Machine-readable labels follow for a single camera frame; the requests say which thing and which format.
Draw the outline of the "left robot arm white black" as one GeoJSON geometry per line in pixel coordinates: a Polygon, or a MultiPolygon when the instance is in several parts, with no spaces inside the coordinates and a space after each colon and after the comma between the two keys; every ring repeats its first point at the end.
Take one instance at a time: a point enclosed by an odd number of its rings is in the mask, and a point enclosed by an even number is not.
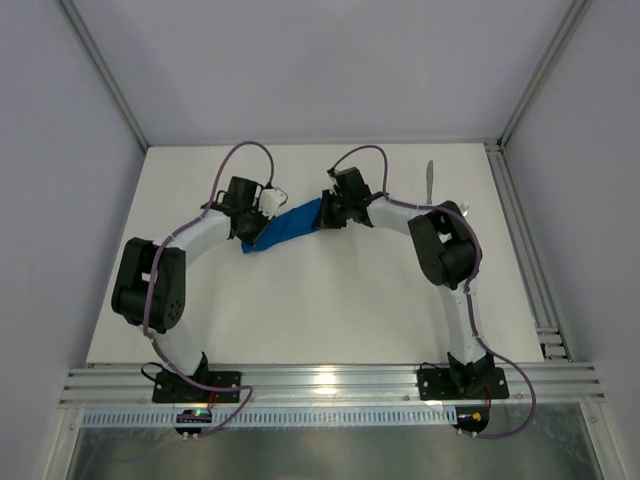
{"type": "Polygon", "coordinates": [[[268,183],[234,176],[211,194],[196,216],[156,240],[134,237],[124,246],[111,297],[112,310],[141,329],[162,361],[154,399],[202,402],[216,396],[236,403],[251,391],[209,369],[183,315],[188,267],[214,247],[238,239],[253,246],[288,195],[268,183]]]}

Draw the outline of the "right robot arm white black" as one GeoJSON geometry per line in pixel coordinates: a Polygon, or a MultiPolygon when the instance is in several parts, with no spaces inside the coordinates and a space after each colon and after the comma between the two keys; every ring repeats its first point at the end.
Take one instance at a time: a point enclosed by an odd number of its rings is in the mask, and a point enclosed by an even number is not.
{"type": "Polygon", "coordinates": [[[437,287],[449,332],[448,365],[418,374],[420,397],[431,399],[507,399],[504,371],[482,340],[474,305],[474,279],[480,247],[458,206],[447,201],[425,213],[374,193],[360,171],[332,168],[333,188],[324,190],[314,224],[340,229],[347,223],[389,229],[411,238],[423,275],[437,287]]]}

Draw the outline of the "blue cloth napkin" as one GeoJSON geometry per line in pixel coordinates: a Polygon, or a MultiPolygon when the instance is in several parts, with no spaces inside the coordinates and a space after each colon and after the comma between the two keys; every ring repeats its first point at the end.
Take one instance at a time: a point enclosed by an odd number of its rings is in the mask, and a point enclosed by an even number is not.
{"type": "Polygon", "coordinates": [[[316,198],[274,217],[253,245],[242,243],[242,253],[263,252],[279,243],[314,233],[319,229],[316,218],[320,208],[321,199],[316,198]]]}

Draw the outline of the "silver fork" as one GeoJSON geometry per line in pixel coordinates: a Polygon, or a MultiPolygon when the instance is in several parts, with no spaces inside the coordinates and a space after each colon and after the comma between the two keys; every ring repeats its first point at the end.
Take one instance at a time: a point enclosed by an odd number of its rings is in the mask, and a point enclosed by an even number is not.
{"type": "Polygon", "coordinates": [[[469,210],[470,210],[470,204],[468,202],[466,202],[466,201],[462,202],[459,205],[459,210],[460,210],[461,215],[463,217],[466,217],[468,215],[469,210]]]}

